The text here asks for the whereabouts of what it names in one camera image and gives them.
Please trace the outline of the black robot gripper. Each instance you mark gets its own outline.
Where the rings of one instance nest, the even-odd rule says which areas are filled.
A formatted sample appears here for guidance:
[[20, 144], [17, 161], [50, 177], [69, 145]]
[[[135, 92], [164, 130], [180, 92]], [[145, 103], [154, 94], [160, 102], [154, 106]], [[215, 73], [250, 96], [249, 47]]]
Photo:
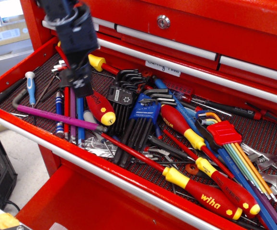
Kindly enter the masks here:
[[93, 95], [88, 55], [98, 48], [90, 8], [78, 0], [39, 0], [45, 21], [55, 28], [67, 54], [71, 75], [68, 80], [77, 97]]

